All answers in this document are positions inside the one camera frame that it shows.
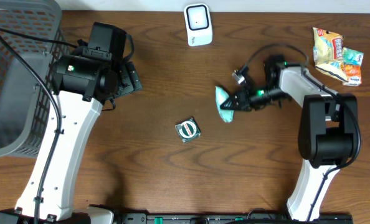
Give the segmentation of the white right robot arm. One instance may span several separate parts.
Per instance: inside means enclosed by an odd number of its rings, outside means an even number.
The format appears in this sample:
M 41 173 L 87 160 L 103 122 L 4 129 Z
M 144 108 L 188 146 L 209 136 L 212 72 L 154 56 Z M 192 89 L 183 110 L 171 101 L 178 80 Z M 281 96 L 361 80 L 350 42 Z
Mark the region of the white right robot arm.
M 274 101 L 294 100 L 302 108 L 298 150 L 303 159 L 295 189 L 288 198 L 292 221 L 311 223 L 335 175 L 349 166 L 361 148 L 358 104 L 352 94 L 339 94 L 311 76 L 300 63 L 271 55 L 263 63 L 265 86 L 256 87 L 248 68 L 233 72 L 241 88 L 218 103 L 221 111 L 258 111 Z

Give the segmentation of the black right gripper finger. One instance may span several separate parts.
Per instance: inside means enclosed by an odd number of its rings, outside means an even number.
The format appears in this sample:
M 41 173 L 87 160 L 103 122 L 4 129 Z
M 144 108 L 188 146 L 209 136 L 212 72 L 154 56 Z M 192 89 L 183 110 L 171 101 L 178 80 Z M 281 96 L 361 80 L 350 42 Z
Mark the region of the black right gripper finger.
M 230 95 L 228 92 L 224 91 L 221 106 L 239 106 L 237 95 Z
M 237 104 L 233 104 L 232 102 L 223 102 L 223 104 L 220 105 L 221 110 L 231 110 L 231 111 L 238 111 L 239 106 Z

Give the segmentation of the mint green snack packet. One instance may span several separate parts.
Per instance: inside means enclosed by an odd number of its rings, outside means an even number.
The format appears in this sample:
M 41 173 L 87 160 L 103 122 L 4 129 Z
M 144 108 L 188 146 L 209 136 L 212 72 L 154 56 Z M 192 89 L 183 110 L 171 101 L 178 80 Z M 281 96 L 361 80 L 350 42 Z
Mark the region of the mint green snack packet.
M 221 87 L 216 86 L 216 106 L 219 116 L 225 123 L 231 123 L 234 118 L 233 110 L 223 110 L 221 109 L 221 104 L 229 98 L 229 94 Z

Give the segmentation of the round dark green packet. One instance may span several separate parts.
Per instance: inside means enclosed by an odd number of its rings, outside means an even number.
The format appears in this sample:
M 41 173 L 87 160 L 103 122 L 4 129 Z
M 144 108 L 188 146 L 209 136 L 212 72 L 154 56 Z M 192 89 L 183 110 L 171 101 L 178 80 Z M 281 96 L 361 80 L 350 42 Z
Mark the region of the round dark green packet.
M 175 129 L 183 143 L 193 141 L 201 136 L 201 130 L 194 118 L 176 124 Z

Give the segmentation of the small teal white packet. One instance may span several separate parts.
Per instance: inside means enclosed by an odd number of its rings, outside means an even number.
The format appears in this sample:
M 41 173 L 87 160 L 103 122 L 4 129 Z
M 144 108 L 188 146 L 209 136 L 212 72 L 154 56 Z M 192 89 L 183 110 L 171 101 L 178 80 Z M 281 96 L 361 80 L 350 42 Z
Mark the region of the small teal white packet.
M 343 60 L 345 64 L 361 66 L 364 54 L 357 50 L 343 48 Z

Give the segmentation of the small orange juice carton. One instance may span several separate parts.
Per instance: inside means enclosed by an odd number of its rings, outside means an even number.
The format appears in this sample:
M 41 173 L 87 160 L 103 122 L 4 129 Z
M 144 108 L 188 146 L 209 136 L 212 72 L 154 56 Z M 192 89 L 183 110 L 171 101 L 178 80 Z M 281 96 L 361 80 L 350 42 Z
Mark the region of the small orange juice carton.
M 361 67 L 359 65 L 344 64 L 343 72 L 346 75 L 346 86 L 359 86 L 362 83 Z

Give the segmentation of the yellow snack bag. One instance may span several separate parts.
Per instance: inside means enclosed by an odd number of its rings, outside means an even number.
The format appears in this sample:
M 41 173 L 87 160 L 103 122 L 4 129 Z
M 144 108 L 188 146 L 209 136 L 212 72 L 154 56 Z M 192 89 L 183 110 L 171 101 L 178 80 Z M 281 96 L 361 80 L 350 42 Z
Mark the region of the yellow snack bag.
M 343 72 L 343 36 L 317 27 L 313 28 L 313 36 L 315 68 L 331 78 L 347 82 Z

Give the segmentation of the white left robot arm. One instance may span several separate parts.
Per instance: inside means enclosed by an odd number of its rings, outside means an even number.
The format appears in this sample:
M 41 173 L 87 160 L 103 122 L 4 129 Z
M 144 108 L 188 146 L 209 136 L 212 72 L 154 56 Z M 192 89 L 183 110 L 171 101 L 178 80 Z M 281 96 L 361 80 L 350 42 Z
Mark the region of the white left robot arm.
M 54 64 L 53 100 L 31 177 L 0 223 L 120 223 L 103 205 L 74 208 L 75 184 L 90 132 L 107 100 L 142 89 L 130 57 L 120 63 L 65 55 Z

